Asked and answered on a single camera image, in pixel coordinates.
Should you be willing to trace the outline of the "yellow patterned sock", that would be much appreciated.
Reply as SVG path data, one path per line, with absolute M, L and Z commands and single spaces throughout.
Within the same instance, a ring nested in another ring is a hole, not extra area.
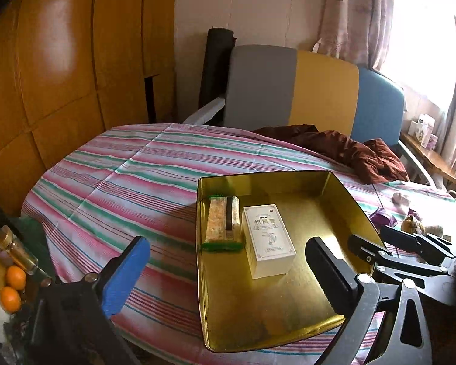
M 426 235 L 426 228 L 414 215 L 408 215 L 401 223 L 400 230 L 413 235 Z

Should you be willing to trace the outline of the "beige medicine box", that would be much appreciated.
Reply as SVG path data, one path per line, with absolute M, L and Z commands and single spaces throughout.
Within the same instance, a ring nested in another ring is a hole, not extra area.
M 242 229 L 252 279 L 289 272 L 296 250 L 275 204 L 244 207 Z

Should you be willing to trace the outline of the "gold tray box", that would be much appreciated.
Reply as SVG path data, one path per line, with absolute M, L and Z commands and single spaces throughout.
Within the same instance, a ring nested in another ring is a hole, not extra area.
M 238 199 L 241 247 L 209 251 L 212 200 Z M 348 247 L 358 235 L 380 237 L 335 174 L 264 172 L 201 178 L 198 182 L 196 251 L 198 306 L 204 344 L 214 353 L 238 353 L 290 344 L 343 322 L 306 262 L 305 247 L 320 238 L 356 273 L 371 273 Z

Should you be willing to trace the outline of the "brown patterned package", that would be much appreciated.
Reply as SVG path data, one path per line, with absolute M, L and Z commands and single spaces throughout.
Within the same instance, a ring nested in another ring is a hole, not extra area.
M 210 252 L 237 252 L 243 246 L 239 199 L 236 196 L 211 196 L 202 249 Z

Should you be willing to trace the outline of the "purple small object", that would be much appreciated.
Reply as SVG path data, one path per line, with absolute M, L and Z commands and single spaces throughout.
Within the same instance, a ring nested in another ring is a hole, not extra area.
M 369 220 L 374 225 L 377 231 L 380 231 L 381 228 L 385 226 L 393 228 L 397 224 L 397 220 L 394 217 L 394 215 L 385 208 L 378 208 L 377 210 L 375 210 L 369 216 Z

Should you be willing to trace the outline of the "wooden shelf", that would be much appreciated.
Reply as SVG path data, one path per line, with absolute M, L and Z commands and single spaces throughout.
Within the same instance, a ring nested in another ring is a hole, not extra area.
M 442 180 L 456 186 L 456 174 L 438 153 L 422 147 L 414 137 L 406 133 L 401 133 L 399 139 L 423 163 L 427 173 L 431 176 L 439 176 Z

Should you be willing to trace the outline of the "dark red blanket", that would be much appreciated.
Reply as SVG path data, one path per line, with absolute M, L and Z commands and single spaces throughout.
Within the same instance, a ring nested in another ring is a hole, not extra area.
M 366 185 L 409 179 L 402 161 L 381 138 L 359 143 L 335 130 L 320 132 L 313 124 L 263 127 L 255 132 L 317 152 L 350 167 Z

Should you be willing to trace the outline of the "striped bed sheet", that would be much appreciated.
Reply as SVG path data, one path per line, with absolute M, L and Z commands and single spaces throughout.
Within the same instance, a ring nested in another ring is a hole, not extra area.
M 312 364 L 331 340 L 218 354 L 202 341 L 195 220 L 204 176 L 333 172 L 361 209 L 393 210 L 404 194 L 456 244 L 456 201 L 429 186 L 364 185 L 346 166 L 316 152 L 242 129 L 177 123 L 109 129 L 50 168 L 22 212 L 41 222 L 52 263 L 65 282 L 96 272 L 135 236 L 150 242 L 149 263 L 115 323 L 132 343 L 176 364 Z

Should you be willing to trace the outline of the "orange fruit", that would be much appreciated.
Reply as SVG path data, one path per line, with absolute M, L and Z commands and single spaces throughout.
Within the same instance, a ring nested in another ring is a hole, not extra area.
M 5 274 L 6 284 L 16 291 L 23 291 L 26 286 L 27 276 L 21 267 L 11 265 Z
M 3 309 L 9 314 L 14 314 L 19 311 L 22 305 L 19 293 L 9 286 L 5 286 L 1 289 L 0 303 Z

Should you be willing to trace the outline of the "white boxes on shelf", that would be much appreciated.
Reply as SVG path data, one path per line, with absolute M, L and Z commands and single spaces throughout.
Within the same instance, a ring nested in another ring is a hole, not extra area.
M 437 145 L 437 136 L 433 133 L 435 119 L 428 114 L 421 114 L 418 120 L 412 120 L 408 135 L 414 138 L 418 144 L 428 150 L 433 150 Z

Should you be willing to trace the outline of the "glass bottle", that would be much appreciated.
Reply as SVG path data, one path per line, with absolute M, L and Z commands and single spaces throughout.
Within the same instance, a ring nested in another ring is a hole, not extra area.
M 21 267 L 25 273 L 29 275 L 36 273 L 38 258 L 23 245 L 7 225 L 0 229 L 0 249 L 7 252 L 15 265 Z

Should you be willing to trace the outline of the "wooden wardrobe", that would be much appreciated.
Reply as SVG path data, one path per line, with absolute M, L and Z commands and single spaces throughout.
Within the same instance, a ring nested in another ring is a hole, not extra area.
M 11 0 L 0 15 L 0 206 L 112 127 L 175 117 L 174 0 Z

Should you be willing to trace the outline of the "curtain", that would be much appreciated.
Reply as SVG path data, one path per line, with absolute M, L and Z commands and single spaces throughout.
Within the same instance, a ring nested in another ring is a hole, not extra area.
M 313 51 L 372 70 L 387 56 L 394 0 L 325 0 Z

